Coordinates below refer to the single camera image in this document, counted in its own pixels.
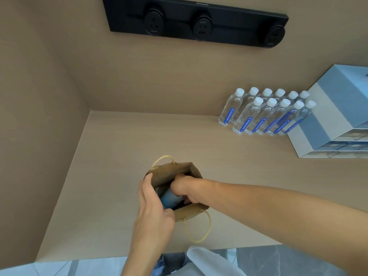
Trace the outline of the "person's right hand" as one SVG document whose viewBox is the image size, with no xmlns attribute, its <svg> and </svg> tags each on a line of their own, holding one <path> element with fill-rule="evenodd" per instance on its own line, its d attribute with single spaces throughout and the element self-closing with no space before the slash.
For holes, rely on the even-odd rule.
<svg viewBox="0 0 368 276">
<path fill-rule="evenodd" d="M 211 206 L 216 181 L 192 177 L 191 201 L 194 204 Z"/>
</svg>

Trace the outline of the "person's left hand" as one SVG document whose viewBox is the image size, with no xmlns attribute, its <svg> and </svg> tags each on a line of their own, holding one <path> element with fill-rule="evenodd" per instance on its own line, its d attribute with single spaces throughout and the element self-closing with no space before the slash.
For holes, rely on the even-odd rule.
<svg viewBox="0 0 368 276">
<path fill-rule="evenodd" d="M 164 208 L 151 185 L 152 173 L 138 186 L 139 210 L 132 231 L 132 244 L 158 245 L 166 248 L 174 228 L 164 228 Z"/>
</svg>

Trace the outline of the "blue bottle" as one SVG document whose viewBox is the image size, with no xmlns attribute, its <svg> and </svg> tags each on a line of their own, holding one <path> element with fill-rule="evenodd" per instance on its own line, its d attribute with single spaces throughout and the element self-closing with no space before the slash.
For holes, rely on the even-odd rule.
<svg viewBox="0 0 368 276">
<path fill-rule="evenodd" d="M 174 194 L 171 188 L 168 188 L 160 197 L 164 209 L 174 209 L 184 200 L 183 196 Z"/>
</svg>

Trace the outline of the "brown paper bag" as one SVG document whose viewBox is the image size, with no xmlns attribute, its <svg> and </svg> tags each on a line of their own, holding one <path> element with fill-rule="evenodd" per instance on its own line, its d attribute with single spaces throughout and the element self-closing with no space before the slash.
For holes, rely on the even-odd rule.
<svg viewBox="0 0 368 276">
<path fill-rule="evenodd" d="M 192 162 L 177 163 L 175 162 L 173 157 L 169 155 L 162 156 L 158 160 L 156 160 L 150 170 L 147 172 L 147 174 L 149 173 L 152 173 L 153 175 L 151 185 L 153 186 L 159 198 L 168 188 L 170 188 L 172 181 L 178 174 L 184 174 L 195 178 L 202 178 L 200 171 L 195 167 Z M 208 213 L 208 209 L 209 206 L 207 205 L 194 203 L 184 204 L 184 201 L 182 201 L 177 207 L 173 209 L 176 222 L 184 223 L 186 235 L 193 243 L 202 243 L 209 235 L 212 227 L 212 221 L 210 214 Z M 201 213 L 205 213 L 208 216 L 209 228 L 205 236 L 203 236 L 200 240 L 195 241 L 189 234 L 186 222 L 187 220 Z"/>
</svg>

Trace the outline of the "person's right forearm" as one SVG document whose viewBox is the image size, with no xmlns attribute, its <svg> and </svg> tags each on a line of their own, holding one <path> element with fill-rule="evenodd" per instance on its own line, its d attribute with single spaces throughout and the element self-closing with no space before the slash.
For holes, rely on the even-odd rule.
<svg viewBox="0 0 368 276">
<path fill-rule="evenodd" d="M 368 213 L 284 189 L 215 182 L 212 208 L 352 276 L 368 276 Z"/>
</svg>

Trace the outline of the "person's left forearm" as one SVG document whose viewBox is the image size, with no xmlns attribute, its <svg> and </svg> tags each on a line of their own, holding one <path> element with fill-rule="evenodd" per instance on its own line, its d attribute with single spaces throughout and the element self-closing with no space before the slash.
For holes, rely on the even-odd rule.
<svg viewBox="0 0 368 276">
<path fill-rule="evenodd" d="M 132 244 L 121 276 L 150 276 L 164 246 Z"/>
</svg>

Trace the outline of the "blue jeans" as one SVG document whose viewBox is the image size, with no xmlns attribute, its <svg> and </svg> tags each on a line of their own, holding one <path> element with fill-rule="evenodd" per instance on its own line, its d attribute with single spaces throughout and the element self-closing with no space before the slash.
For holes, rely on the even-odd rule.
<svg viewBox="0 0 368 276">
<path fill-rule="evenodd" d="M 186 253 L 184 252 L 162 254 L 150 276 L 170 275 L 184 266 L 185 259 Z"/>
</svg>

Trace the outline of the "white shirt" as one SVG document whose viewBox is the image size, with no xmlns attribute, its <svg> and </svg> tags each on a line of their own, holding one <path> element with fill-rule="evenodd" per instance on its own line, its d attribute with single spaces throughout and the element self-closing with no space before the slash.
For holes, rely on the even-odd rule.
<svg viewBox="0 0 368 276">
<path fill-rule="evenodd" d="M 186 255 L 190 262 L 170 276 L 246 276 L 224 257 L 201 246 L 190 246 Z"/>
</svg>

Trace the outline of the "group of clear water bottles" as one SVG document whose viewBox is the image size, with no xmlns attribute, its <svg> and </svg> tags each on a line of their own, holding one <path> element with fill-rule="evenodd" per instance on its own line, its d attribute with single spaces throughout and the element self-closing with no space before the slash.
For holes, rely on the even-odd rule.
<svg viewBox="0 0 368 276">
<path fill-rule="evenodd" d="M 301 109 L 312 109 L 316 105 L 314 102 L 304 105 L 308 96 L 307 91 L 292 91 L 285 95 L 283 89 L 273 92 L 270 88 L 265 88 L 259 93 L 258 88 L 252 87 L 245 93 L 244 89 L 238 88 L 228 98 L 218 123 L 224 127 L 232 125 L 232 132 L 237 135 L 283 135 L 283 127 Z"/>
</svg>

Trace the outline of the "round black power socket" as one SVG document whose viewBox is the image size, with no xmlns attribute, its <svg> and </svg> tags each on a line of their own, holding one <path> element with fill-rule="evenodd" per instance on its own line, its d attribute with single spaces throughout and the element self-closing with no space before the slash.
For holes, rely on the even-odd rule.
<svg viewBox="0 0 368 276">
<path fill-rule="evenodd" d="M 262 36 L 262 44 L 265 48 L 277 46 L 284 38 L 285 28 L 283 26 L 272 26 L 265 30 Z"/>
<path fill-rule="evenodd" d="M 201 15 L 192 23 L 192 33 L 197 41 L 207 41 L 212 35 L 212 21 L 209 17 Z"/>
<path fill-rule="evenodd" d="M 164 16 L 158 9 L 151 8 L 144 16 L 145 31 L 151 36 L 161 36 L 164 28 Z"/>
</svg>

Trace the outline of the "light blue white carton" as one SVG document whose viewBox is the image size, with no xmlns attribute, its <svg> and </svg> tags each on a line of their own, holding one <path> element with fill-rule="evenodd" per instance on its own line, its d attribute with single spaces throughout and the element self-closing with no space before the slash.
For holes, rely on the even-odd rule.
<svg viewBox="0 0 368 276">
<path fill-rule="evenodd" d="M 285 127 L 297 156 L 368 159 L 368 67 L 333 65 L 308 92 L 316 106 Z"/>
</svg>

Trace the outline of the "black power socket rail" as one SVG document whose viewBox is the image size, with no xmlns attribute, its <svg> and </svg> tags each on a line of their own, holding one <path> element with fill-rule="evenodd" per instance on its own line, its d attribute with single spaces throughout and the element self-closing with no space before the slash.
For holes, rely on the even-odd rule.
<svg viewBox="0 0 368 276">
<path fill-rule="evenodd" d="M 212 35 L 207 42 L 265 48 L 262 36 L 272 26 L 285 28 L 286 14 L 264 12 L 187 0 L 103 0 L 110 31 L 149 35 L 144 28 L 147 10 L 154 8 L 164 16 L 161 37 L 196 40 L 193 21 L 207 16 L 212 21 Z"/>
</svg>

